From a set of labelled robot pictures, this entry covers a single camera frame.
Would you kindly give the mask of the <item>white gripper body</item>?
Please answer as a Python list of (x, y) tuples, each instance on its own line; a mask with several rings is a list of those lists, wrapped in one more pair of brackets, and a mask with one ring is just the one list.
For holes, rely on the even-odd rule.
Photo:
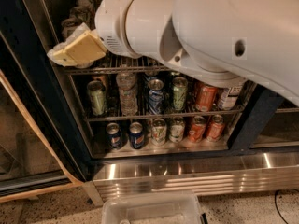
[(108, 51), (115, 55), (139, 58), (126, 35), (126, 18), (134, 0), (102, 0), (94, 18), (96, 32)]

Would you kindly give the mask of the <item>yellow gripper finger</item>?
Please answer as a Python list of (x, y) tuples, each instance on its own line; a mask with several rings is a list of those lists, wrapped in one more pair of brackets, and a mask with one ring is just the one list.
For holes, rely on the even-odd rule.
[(76, 67), (102, 59), (106, 53), (107, 48), (96, 31), (82, 23), (65, 42), (53, 47), (47, 56), (63, 67)]

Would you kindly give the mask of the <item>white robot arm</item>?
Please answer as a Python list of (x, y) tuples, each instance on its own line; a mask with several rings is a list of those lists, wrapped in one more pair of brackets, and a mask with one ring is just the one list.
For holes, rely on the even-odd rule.
[(251, 80), (299, 105), (299, 0), (103, 0), (48, 53), (78, 66), (147, 56), (216, 87)]

